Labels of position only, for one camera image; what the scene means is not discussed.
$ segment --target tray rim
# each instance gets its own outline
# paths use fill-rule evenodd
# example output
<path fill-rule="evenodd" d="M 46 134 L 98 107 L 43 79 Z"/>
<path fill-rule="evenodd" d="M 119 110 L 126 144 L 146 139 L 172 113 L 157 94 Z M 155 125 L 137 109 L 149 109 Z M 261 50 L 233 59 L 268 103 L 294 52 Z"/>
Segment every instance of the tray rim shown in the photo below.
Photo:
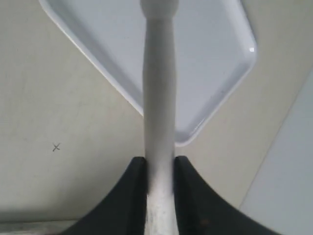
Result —
<path fill-rule="evenodd" d="M 79 51 L 93 64 L 93 66 L 109 81 L 109 83 L 143 116 L 143 107 L 141 107 L 134 98 L 121 86 L 113 76 L 107 71 L 107 69 L 101 64 L 100 61 L 90 52 L 90 50 L 81 42 L 81 40 L 72 32 L 72 30 L 67 26 L 61 17 L 56 14 L 50 5 L 50 0 L 38 0 L 42 6 L 44 12 L 49 16 L 49 18 L 57 25 L 57 27 L 67 36 L 67 38 L 79 49 Z M 204 128 L 204 126 L 210 121 L 210 119 L 217 113 L 220 107 L 229 99 L 233 92 L 240 86 L 244 78 L 251 72 L 255 66 L 257 57 L 258 57 L 258 48 L 257 43 L 254 37 L 254 34 L 251 29 L 251 25 L 247 19 L 247 15 L 242 6 L 241 0 L 227 0 L 232 4 L 237 11 L 237 17 L 240 17 L 240 21 L 243 23 L 245 31 L 249 34 L 251 42 L 253 44 L 253 53 L 249 56 L 249 68 L 243 73 L 243 75 L 238 78 L 238 81 L 235 85 L 225 94 L 225 96 L 220 100 L 220 102 L 215 106 L 214 110 L 206 116 L 195 128 L 193 131 L 188 133 L 188 138 L 185 141 L 175 140 L 176 147 L 184 147 L 190 144 Z"/>

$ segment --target white tray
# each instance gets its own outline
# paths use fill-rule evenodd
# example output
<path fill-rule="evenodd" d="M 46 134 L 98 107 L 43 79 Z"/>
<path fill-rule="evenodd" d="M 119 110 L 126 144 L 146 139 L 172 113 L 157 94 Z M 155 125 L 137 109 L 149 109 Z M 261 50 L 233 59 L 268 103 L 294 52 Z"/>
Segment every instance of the white tray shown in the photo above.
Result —
<path fill-rule="evenodd" d="M 145 19 L 139 0 L 40 0 L 46 13 L 142 114 Z M 253 67 L 256 43 L 239 0 L 180 0 L 176 144 L 201 130 Z"/>

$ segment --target pencil mark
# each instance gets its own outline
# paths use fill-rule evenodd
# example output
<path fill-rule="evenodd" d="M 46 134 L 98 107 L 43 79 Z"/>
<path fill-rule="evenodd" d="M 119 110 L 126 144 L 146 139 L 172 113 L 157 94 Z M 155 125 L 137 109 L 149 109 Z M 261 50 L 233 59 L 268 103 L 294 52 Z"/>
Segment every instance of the pencil mark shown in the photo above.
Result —
<path fill-rule="evenodd" d="M 54 143 L 52 143 L 52 144 L 53 144 L 53 147 L 54 147 L 54 149 L 52 150 L 52 152 L 54 152 L 56 149 L 60 150 L 60 149 L 59 149 L 59 145 L 60 145 L 61 143 L 58 143 L 57 145 L 55 145 Z"/>

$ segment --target white pole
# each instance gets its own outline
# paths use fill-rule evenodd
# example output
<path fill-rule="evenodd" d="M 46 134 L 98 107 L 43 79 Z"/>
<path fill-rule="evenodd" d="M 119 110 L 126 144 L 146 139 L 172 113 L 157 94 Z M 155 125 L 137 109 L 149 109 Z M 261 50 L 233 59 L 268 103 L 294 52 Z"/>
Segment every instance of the white pole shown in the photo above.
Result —
<path fill-rule="evenodd" d="M 141 0 L 141 7 L 147 18 L 143 66 L 145 155 L 149 184 L 146 234 L 172 235 L 176 104 L 172 19 L 178 0 Z"/>

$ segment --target plastic tray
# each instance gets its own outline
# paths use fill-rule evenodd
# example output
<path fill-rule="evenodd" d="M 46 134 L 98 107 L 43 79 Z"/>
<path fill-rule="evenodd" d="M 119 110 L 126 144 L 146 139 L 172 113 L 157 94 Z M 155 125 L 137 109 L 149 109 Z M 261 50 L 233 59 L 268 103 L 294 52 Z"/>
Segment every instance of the plastic tray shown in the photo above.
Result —
<path fill-rule="evenodd" d="M 145 19 L 139 0 L 40 0 L 46 13 L 142 114 Z M 256 43 L 238 0 L 180 0 L 176 144 L 201 130 L 253 67 Z"/>

